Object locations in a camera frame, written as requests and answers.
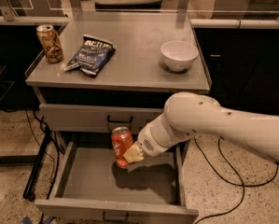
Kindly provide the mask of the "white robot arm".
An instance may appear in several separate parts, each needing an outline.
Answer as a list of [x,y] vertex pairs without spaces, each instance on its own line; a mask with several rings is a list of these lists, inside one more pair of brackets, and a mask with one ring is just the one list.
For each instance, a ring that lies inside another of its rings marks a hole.
[[268,161],[279,163],[279,116],[222,107],[211,97],[179,92],[149,122],[123,154],[127,162],[159,156],[198,134],[215,135]]

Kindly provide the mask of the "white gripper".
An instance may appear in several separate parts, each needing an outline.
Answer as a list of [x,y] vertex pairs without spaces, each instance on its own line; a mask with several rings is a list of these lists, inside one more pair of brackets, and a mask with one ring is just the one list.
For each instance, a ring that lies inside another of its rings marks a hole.
[[167,119],[159,115],[140,131],[137,141],[126,148],[123,158],[133,163],[142,161],[145,153],[151,157],[159,156],[172,146],[170,131]]

